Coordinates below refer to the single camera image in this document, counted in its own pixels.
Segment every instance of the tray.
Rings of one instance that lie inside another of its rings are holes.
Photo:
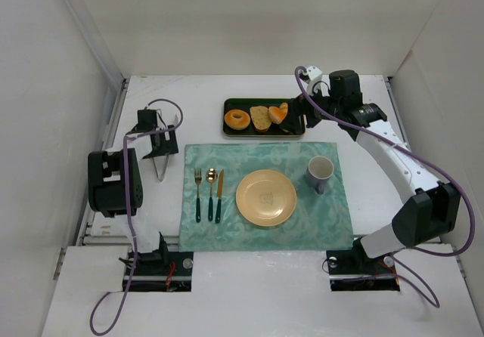
[[[291,99],[274,99],[274,98],[242,98],[242,97],[232,97],[227,99],[224,102],[224,113],[222,115],[222,124],[223,124],[223,132],[225,135],[229,137],[281,137],[281,138],[299,138],[301,137],[305,131],[306,127],[304,126],[304,116],[301,115],[296,121],[296,131],[291,133],[286,133],[282,129],[279,128],[279,125],[272,124],[269,130],[266,133],[259,133],[256,131],[254,124],[250,122],[249,126],[242,131],[236,131],[230,128],[228,125],[225,124],[223,116],[229,111],[233,109],[240,109],[244,112],[247,112],[250,115],[250,108],[257,107],[259,105],[263,105],[264,107],[279,107],[282,103],[287,103],[289,105],[289,114],[290,114],[290,105]]]

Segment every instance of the gold knife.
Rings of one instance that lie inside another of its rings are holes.
[[[217,212],[215,213],[215,223],[219,224],[220,223],[220,213],[222,212],[222,188],[224,186],[224,170],[220,172],[219,175],[219,187],[217,188],[217,197],[219,198],[219,201],[217,202]]]

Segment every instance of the utensil handle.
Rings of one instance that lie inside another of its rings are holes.
[[[202,221],[200,217],[200,197],[197,197],[197,222]]]
[[[222,198],[219,198],[217,202],[217,212],[215,213],[215,223],[218,224],[220,222],[220,211],[222,208]]]
[[[213,220],[213,199],[209,198],[209,221]]]

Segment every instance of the purple mug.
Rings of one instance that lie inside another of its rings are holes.
[[[308,185],[315,189],[318,195],[324,193],[327,181],[333,175],[333,163],[326,157],[316,156],[309,161],[306,171]]]

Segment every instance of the fork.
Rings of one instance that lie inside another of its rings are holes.
[[[200,222],[200,184],[202,183],[202,169],[195,169],[195,184],[197,184],[197,222]]]

